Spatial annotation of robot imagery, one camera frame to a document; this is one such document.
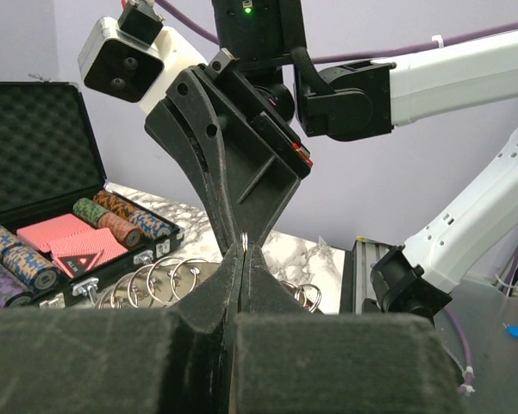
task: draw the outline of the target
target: purple poker chip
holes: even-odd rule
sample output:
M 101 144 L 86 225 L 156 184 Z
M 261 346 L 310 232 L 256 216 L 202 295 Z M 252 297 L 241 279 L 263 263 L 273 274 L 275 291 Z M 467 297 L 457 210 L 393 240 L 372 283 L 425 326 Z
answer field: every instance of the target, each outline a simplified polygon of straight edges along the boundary
M 0 308 L 23 306 L 31 301 L 33 293 L 8 269 L 0 267 Z

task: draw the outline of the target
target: gray wall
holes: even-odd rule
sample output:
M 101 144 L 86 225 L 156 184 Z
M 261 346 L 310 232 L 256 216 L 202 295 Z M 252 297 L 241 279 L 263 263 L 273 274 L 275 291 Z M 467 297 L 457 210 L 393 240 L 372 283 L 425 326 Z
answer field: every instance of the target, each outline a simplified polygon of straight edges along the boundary
M 215 30 L 210 0 L 172 2 Z M 119 3 L 56 0 L 62 79 L 79 81 L 80 48 L 99 17 L 120 15 Z M 518 0 L 490 2 L 490 7 L 484 0 L 303 0 L 303 9 L 309 49 L 316 56 L 400 47 L 432 35 L 457 35 L 518 20 Z M 214 45 L 165 16 L 207 59 L 214 56 Z M 199 205 L 178 166 L 144 133 L 144 116 L 135 105 L 93 91 L 84 94 L 112 181 Z M 517 124 L 518 100 L 513 100 L 437 116 L 365 141 L 306 139 L 315 168 L 277 227 L 311 240 L 320 235 L 344 248 L 352 246 L 356 235 L 400 243 L 471 182 Z M 508 251 L 499 247 L 477 268 L 492 272 L 495 258 Z
M 0 80 L 57 78 L 53 0 L 0 2 Z

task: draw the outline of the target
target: foam lining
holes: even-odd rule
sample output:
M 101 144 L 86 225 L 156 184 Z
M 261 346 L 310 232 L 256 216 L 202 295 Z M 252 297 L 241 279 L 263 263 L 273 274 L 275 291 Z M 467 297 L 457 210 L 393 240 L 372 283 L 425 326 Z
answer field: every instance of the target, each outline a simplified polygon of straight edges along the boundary
M 0 83 L 0 212 L 104 180 L 77 86 Z

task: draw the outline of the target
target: poker chip case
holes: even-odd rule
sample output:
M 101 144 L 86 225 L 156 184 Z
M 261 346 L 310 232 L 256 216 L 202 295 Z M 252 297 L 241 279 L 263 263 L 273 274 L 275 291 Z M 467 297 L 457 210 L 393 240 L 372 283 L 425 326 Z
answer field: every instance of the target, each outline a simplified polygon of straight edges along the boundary
M 0 82 L 0 225 L 15 234 L 18 229 L 72 213 L 78 200 L 92 200 L 106 183 L 90 119 L 76 85 Z M 124 210 L 137 211 L 135 224 L 141 215 L 151 215 L 150 219 L 162 222 L 169 230 L 155 240 L 145 230 L 140 232 L 141 242 L 136 247 L 74 279 L 63 274 L 61 282 L 37 292 L 28 305 L 72 306 L 92 294 L 89 286 L 101 291 L 141 267 L 144 260 L 157 260 L 181 244 L 184 231 L 179 226 L 116 196 L 130 204 Z M 49 253 L 42 255 L 51 260 Z

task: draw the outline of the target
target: white marble tabletop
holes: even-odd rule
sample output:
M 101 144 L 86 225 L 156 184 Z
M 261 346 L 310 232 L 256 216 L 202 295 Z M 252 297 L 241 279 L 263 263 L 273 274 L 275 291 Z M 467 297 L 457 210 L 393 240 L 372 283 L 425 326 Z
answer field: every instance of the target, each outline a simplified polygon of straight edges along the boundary
M 184 242 L 172 253 L 173 256 L 185 259 L 203 257 L 217 263 L 222 261 L 205 211 L 122 185 L 108 183 L 106 189 L 123 195 L 183 228 Z M 339 312 L 345 262 L 343 250 L 277 231 L 270 233 L 262 250 L 274 277 L 296 284 L 311 283 L 318 286 L 322 295 L 320 310 L 326 314 Z

